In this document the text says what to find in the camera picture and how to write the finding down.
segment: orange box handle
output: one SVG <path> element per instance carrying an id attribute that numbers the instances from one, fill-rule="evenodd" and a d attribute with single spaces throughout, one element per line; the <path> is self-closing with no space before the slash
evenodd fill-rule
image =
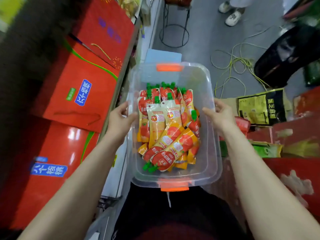
<path id="1" fill-rule="evenodd" d="M 178 191 L 187 191 L 189 187 L 179 187 L 179 188 L 161 188 L 162 192 L 178 192 Z"/>
<path id="2" fill-rule="evenodd" d="M 178 63 L 157 64 L 157 72 L 181 72 L 183 66 Z"/>

